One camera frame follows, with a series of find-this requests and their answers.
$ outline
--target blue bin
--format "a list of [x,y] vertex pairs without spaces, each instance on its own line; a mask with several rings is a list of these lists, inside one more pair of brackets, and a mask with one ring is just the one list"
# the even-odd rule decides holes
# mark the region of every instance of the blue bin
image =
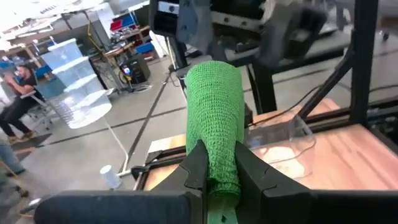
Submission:
[[140,46],[136,47],[136,51],[139,54],[148,53],[153,50],[155,50],[155,48],[151,43],[141,44]]

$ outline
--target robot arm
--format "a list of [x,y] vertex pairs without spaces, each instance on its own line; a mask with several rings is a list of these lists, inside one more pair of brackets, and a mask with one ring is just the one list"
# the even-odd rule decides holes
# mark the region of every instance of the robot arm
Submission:
[[257,59],[276,67],[305,56],[326,14],[297,1],[151,0],[150,26],[215,57],[215,47],[258,48]]

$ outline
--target clear acrylic box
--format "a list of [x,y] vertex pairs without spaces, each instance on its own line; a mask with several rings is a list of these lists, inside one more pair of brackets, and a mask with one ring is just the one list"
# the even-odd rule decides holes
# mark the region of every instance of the clear acrylic box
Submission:
[[315,137],[294,112],[252,128],[245,145],[264,162],[292,179],[308,176],[313,170]]
[[49,47],[49,51],[41,55],[41,57],[52,70],[82,57],[80,49],[76,44],[76,39],[55,44]]
[[95,74],[81,78],[64,89],[64,92],[75,99],[76,102],[81,103],[85,98],[98,91],[104,90],[100,81]]
[[65,86],[70,86],[81,78],[95,74],[88,57],[81,57],[66,65],[62,65],[53,70],[52,73],[59,78]]

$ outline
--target jeans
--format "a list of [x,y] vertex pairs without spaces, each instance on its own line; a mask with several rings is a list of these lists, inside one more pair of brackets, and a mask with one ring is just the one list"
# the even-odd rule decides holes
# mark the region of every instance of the jeans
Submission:
[[[11,146],[6,141],[0,139],[0,160],[3,161],[13,172],[19,172],[23,170],[21,162],[15,155]],[[0,170],[0,184],[6,183],[6,175]]]
[[22,131],[24,134],[30,132],[30,129],[19,119],[36,104],[37,103],[32,101],[32,99],[16,99],[11,105],[5,107],[0,113],[0,128],[8,136],[15,136],[10,124]]

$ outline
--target cable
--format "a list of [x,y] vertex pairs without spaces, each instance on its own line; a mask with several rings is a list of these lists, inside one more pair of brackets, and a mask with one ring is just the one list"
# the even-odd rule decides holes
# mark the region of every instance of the cable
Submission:
[[169,78],[171,79],[173,86],[174,87],[180,87],[180,85],[175,84],[174,79],[172,77],[172,74],[173,74],[173,72],[171,72],[171,71],[166,73],[166,75],[169,76]]
[[[348,85],[345,85],[345,84],[342,84],[342,83],[337,83],[337,85],[342,87],[342,88],[344,88],[344,89],[346,89],[346,90],[348,90],[348,91],[351,91],[351,87],[349,87]],[[299,105],[309,94],[311,94],[312,92],[314,92],[316,89],[320,88],[321,86],[322,85],[318,85],[318,86],[312,88],[307,94],[305,94],[303,96],[303,98],[301,98],[297,103],[295,103],[290,108],[288,108],[288,109],[286,109],[286,110],[284,110],[284,111],[282,111],[282,112],[280,112],[278,114],[275,114],[275,115],[273,115],[273,116],[271,116],[269,118],[257,121],[255,123],[251,123],[251,124],[249,124],[249,127],[255,126],[255,125],[260,124],[260,123],[264,123],[264,122],[270,121],[270,120],[272,120],[274,118],[277,118],[277,117],[279,117],[279,116],[281,116],[283,114],[286,114],[287,112],[289,112],[290,110],[295,108],[297,105]],[[398,84],[376,87],[376,88],[370,89],[369,93],[372,93],[372,92],[375,92],[375,91],[379,91],[379,90],[385,90],[385,89],[389,89],[389,88],[398,88]]]
[[282,112],[280,112],[280,113],[278,113],[278,114],[275,114],[275,115],[273,115],[273,116],[271,116],[271,117],[269,117],[269,118],[262,119],[262,120],[260,120],[260,121],[255,122],[255,123],[251,123],[251,124],[249,124],[249,127],[255,126],[255,125],[260,124],[260,123],[264,123],[264,122],[270,121],[270,120],[272,120],[272,119],[274,119],[274,118],[277,118],[277,117],[279,117],[279,116],[281,116],[281,115],[283,115],[283,114],[286,114],[287,112],[289,112],[290,110],[292,110],[293,108],[295,108],[297,105],[299,105],[309,94],[311,94],[312,92],[314,92],[315,90],[317,90],[317,89],[320,88],[321,86],[322,86],[322,85],[318,85],[318,86],[312,88],[308,93],[306,93],[297,103],[295,103],[295,104],[294,104],[293,106],[291,106],[290,108],[287,108],[286,110],[284,110],[284,111],[282,111]]
[[372,93],[372,92],[375,92],[375,91],[379,91],[379,90],[386,90],[386,89],[389,89],[389,88],[397,88],[397,87],[398,87],[398,84],[380,86],[380,87],[376,87],[376,88],[373,88],[373,89],[369,90],[369,93]]
[[102,53],[101,48],[95,43],[95,41],[93,40],[93,38],[91,37],[91,33],[90,33],[90,24],[91,22],[88,21],[88,26],[87,26],[87,36],[88,36],[88,40],[94,45],[95,48],[97,48],[97,50]]

